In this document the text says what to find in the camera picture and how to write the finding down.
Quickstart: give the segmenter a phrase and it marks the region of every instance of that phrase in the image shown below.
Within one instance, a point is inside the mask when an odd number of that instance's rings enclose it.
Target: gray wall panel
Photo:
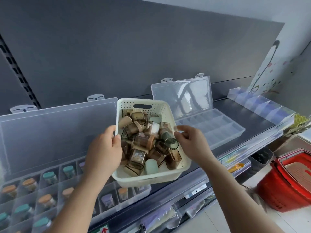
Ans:
[[[25,104],[32,102],[0,52],[0,115],[10,114],[10,108]]]
[[[165,77],[252,76],[283,27],[139,0],[0,0],[0,23],[43,108],[150,94]]]

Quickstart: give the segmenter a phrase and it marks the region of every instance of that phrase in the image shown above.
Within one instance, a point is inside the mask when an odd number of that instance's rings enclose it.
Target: mint green lid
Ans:
[[[73,166],[67,166],[63,168],[64,172],[72,172],[73,171]]]
[[[46,226],[49,223],[49,221],[50,219],[48,219],[47,217],[43,217],[34,223],[34,227]]]
[[[6,212],[0,214],[0,222],[7,219],[9,215]]]
[[[15,208],[14,213],[25,212],[25,211],[28,211],[29,209],[30,209],[29,204],[23,204],[23,205]]]
[[[43,174],[43,178],[44,179],[49,179],[55,176],[54,172],[46,172],[45,174]]]

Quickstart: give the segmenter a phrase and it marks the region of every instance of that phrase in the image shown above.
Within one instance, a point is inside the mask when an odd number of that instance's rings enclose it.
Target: basket handle hole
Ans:
[[[152,105],[145,105],[145,104],[135,104],[133,105],[135,109],[151,109]]]

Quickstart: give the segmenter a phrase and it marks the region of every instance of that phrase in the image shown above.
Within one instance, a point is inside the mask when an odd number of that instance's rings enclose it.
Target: white tile floor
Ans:
[[[266,166],[255,176],[247,180],[244,185],[254,187],[270,171]],[[274,209],[268,209],[269,217],[277,223],[286,233],[310,233],[311,232],[311,207],[295,211],[281,213]],[[230,233],[224,214],[219,203],[200,211],[193,219],[188,220],[174,233]]]

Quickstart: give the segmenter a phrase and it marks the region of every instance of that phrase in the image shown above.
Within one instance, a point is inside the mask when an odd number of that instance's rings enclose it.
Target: box lid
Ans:
[[[4,180],[86,155],[93,138],[115,124],[118,98],[0,116]]]
[[[169,104],[175,120],[213,109],[209,76],[152,84],[151,91],[154,100]]]

